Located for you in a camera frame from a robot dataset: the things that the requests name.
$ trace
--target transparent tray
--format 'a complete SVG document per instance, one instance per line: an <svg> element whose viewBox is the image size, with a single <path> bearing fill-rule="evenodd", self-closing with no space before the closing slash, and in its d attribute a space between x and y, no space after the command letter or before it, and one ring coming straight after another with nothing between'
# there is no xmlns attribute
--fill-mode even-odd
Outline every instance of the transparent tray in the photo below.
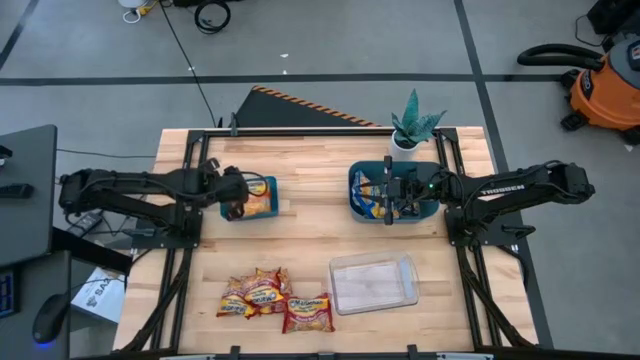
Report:
<svg viewBox="0 0 640 360"><path fill-rule="evenodd" d="M340 315L415 305L420 297L416 268L404 252L335 258L329 276Z"/></svg>

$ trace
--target black and orange striped board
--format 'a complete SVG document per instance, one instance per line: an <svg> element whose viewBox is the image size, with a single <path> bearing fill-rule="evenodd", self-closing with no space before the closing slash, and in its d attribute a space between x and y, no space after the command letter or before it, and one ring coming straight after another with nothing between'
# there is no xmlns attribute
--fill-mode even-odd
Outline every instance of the black and orange striped board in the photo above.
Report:
<svg viewBox="0 0 640 360"><path fill-rule="evenodd" d="M241 127L380 126L264 86L251 89L236 118Z"/></svg>

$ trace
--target wooden table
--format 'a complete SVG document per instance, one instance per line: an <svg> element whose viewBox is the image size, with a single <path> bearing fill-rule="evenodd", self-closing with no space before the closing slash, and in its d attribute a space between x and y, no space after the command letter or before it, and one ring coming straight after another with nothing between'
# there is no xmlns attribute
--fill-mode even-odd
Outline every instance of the wooden table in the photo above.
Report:
<svg viewBox="0 0 640 360"><path fill-rule="evenodd" d="M493 173L481 127L457 128L467 174ZM179 168L188 130L164 130L154 172ZM278 181L280 216L248 222L227 222L219 206L206 209L202 241L194 252L180 353L405 352L472 350L456 252L448 244L444 206L418 224L361 224L349 212L347 170L359 160L382 160L388 137L239 137L215 138L209 156L223 167L273 175ZM438 162L435 142L422 144L416 160ZM453 158L449 154L449 163ZM163 198L154 198L166 203ZM255 267L289 269L296 295L313 297L327 291L332 258L380 251L406 251L420 279L415 306L338 316L336 332L281 334L283 315L245 320L216 318L220 295L230 276L248 275ZM518 262L498 249L485 248L494 300L528 340L536 335ZM136 263L129 280L114 348L128 343L158 301L165 259L154 250ZM487 323L479 301L483 339ZM165 317L163 345L168 345L172 309Z"/></svg>

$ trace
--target blue basket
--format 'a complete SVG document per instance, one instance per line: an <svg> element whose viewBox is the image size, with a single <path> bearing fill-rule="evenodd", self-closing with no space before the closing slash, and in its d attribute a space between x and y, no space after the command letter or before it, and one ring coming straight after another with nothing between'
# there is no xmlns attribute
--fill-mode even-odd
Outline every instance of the blue basket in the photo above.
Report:
<svg viewBox="0 0 640 360"><path fill-rule="evenodd" d="M271 191L271 211L266 213L255 214L251 216L243 216L233 221L263 219L267 217L278 216L278 182L276 181L276 178L274 178L273 176L265 176L265 179L267 179L267 183L269 183L269 191ZM228 213L229 213L229 205L221 204L220 215L223 218L227 219Z"/></svg>
<svg viewBox="0 0 640 360"><path fill-rule="evenodd" d="M393 176L407 176L410 171L416 169L417 162L415 161L394 161L392 175ZM440 169L440 166L436 163L429 163L434 167L434 172ZM364 217L364 212L353 202L351 196L351 187L353 186L353 175L356 171L362 170L364 175L370 181L380 181L384 177L384 162L383 161L358 161L351 165L349 168L349 187L347 188L347 196L349 197L349 206L351 206L351 215L358 222L363 223L384 223L384 219L368 219ZM416 217L401 217L399 219L393 219L394 223L413 224L424 220L425 218L435 214L440 206L439 201L419 201L420 205L419 214Z"/></svg>

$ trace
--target computer mouse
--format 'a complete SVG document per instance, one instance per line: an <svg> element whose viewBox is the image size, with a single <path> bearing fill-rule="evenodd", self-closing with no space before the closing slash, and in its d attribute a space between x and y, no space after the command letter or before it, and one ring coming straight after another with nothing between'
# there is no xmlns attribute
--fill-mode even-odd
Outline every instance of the computer mouse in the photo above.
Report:
<svg viewBox="0 0 640 360"><path fill-rule="evenodd" d="M46 344L58 337L68 310L69 296L67 294L50 296L42 304L33 321L33 340L38 344Z"/></svg>

